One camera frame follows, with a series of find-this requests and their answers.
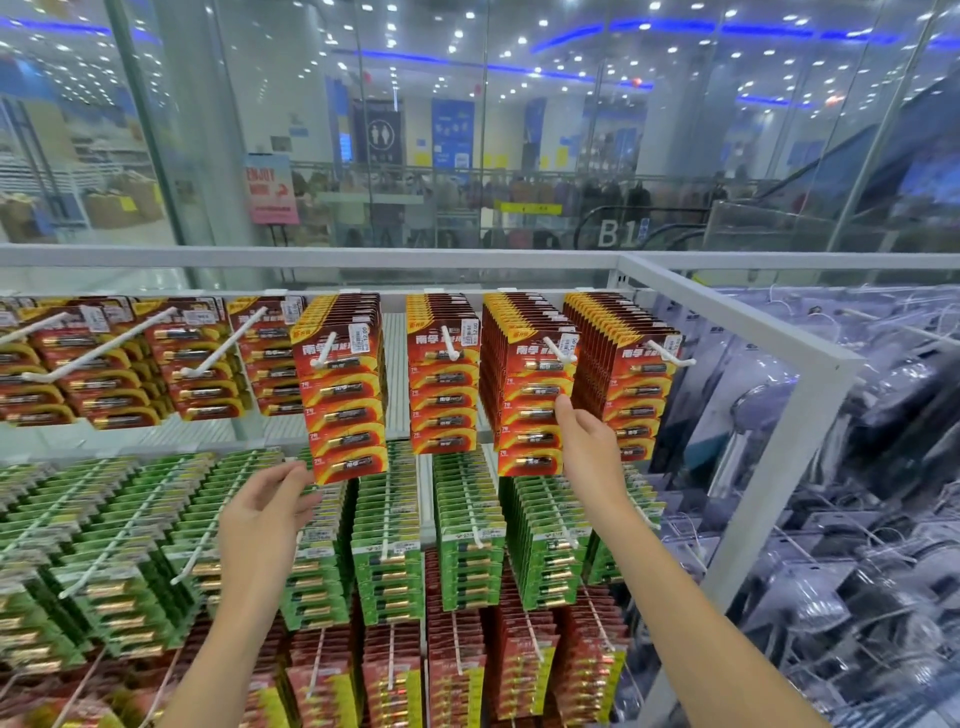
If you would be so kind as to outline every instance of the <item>human hand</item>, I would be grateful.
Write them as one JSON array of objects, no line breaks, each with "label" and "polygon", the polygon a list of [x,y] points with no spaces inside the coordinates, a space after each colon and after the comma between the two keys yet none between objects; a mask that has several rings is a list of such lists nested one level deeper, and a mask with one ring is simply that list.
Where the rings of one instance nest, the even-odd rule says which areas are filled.
[{"label": "human hand", "polygon": [[251,475],[220,514],[220,613],[266,635],[297,552],[297,534],[323,494],[304,496],[302,461]]},{"label": "human hand", "polygon": [[554,404],[563,437],[564,475],[596,524],[620,508],[633,511],[620,464],[616,434],[583,409],[574,409],[570,397],[560,395]]}]

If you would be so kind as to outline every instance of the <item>pink sign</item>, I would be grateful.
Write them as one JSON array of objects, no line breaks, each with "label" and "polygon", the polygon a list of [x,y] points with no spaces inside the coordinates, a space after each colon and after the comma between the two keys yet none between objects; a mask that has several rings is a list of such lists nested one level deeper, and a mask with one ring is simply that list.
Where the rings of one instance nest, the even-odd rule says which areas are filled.
[{"label": "pink sign", "polygon": [[247,155],[247,200],[256,225],[298,225],[290,158]]}]

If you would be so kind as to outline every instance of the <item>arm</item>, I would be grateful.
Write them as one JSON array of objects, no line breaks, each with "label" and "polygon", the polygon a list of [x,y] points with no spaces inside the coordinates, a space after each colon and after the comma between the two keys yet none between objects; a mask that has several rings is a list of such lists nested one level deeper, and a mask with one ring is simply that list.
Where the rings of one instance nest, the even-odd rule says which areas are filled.
[{"label": "arm", "polygon": [[236,728],[297,552],[297,533],[321,494],[302,496],[313,476],[301,462],[260,471],[220,516],[221,601],[204,646],[160,728]]},{"label": "arm", "polygon": [[820,728],[828,723],[704,593],[627,497],[612,430],[557,399],[564,471],[610,548],[690,724],[702,728]]}]

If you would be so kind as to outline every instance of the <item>blue banner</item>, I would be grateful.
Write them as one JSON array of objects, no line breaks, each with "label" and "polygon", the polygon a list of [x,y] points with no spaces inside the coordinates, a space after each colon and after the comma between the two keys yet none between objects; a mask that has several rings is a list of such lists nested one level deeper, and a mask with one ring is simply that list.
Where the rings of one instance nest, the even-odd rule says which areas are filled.
[{"label": "blue banner", "polygon": [[469,169],[473,166],[473,102],[447,99],[432,102],[433,165]]}]

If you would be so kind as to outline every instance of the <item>price tag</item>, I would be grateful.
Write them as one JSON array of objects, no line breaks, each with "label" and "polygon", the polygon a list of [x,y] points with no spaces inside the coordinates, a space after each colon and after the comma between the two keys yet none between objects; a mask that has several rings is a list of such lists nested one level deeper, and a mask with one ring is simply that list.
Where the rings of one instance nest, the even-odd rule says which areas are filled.
[{"label": "price tag", "polygon": [[183,321],[191,327],[215,326],[217,312],[209,308],[191,308],[183,311]]},{"label": "price tag", "polygon": [[557,349],[559,349],[560,353],[564,356],[573,356],[577,351],[578,341],[580,341],[579,333],[562,333],[560,335],[560,343],[557,344]]},{"label": "price tag", "polygon": [[480,341],[480,319],[463,319],[460,322],[460,343],[475,347]]},{"label": "price tag", "polygon": [[348,325],[350,334],[350,353],[368,353],[370,351],[370,327],[367,324]]},{"label": "price tag", "polygon": [[80,315],[90,333],[110,333],[110,324],[104,315],[104,309],[96,305],[82,305]]},{"label": "price tag", "polygon": [[280,302],[280,310],[283,311],[283,323],[292,326],[303,313],[303,300],[300,296],[287,296]]}]

